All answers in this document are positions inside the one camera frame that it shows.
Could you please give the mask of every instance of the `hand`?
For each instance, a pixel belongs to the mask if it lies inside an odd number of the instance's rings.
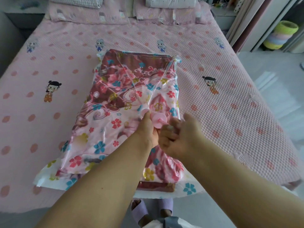
[[[151,111],[145,113],[134,133],[140,136],[142,140],[148,140],[151,149],[158,145],[158,133],[151,121]]]
[[[159,134],[159,146],[170,157],[180,160],[191,155],[197,146],[208,143],[201,131],[199,122],[189,114],[184,114],[184,122],[173,118],[170,125],[162,127]]]

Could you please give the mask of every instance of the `slipper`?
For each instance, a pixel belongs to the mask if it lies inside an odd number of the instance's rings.
[[[171,211],[171,215],[173,213],[173,199],[158,199],[158,208],[159,210],[168,209]]]
[[[140,199],[140,203],[132,210],[132,216],[136,222],[136,224],[139,223],[139,221],[148,214],[145,202]]]

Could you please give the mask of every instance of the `yellow basket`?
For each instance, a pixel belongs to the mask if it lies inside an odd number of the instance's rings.
[[[263,42],[263,45],[268,49],[280,49],[283,45],[276,45],[269,42],[267,39]]]
[[[275,27],[275,33],[291,35],[297,32],[298,29],[298,25],[293,22],[280,21],[279,24]]]

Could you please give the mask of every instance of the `pink pillowcase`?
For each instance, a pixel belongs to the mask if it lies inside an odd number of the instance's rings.
[[[125,0],[104,0],[99,9],[49,2],[53,22],[66,21],[81,24],[127,25],[129,18]]]
[[[206,24],[205,13],[210,6],[205,2],[196,2],[194,8],[162,9],[145,6],[145,0],[134,0],[134,13],[138,23],[162,23],[164,25]]]

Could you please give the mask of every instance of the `bed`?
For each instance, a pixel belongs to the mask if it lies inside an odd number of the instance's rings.
[[[205,25],[85,25],[44,19],[0,79],[0,211],[50,207],[63,191],[32,184],[59,157],[104,48],[178,55],[180,112],[246,168],[279,184],[302,179],[292,142],[255,88],[211,13]],[[162,40],[162,50],[158,46]],[[50,96],[51,83],[57,91]]]

